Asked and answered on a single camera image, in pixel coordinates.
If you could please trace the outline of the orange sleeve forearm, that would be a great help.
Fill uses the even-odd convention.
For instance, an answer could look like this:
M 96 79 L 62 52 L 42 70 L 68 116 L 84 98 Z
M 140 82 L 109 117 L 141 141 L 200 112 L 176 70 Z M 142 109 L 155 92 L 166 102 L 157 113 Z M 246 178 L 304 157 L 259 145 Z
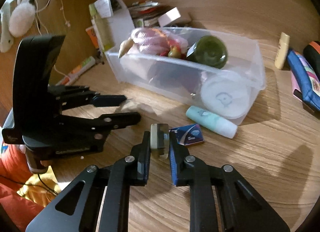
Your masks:
M 1 207 L 19 231 L 25 231 L 28 224 L 44 209 L 17 192 L 31 177 L 25 154 L 17 145 L 9 145 L 1 154 Z

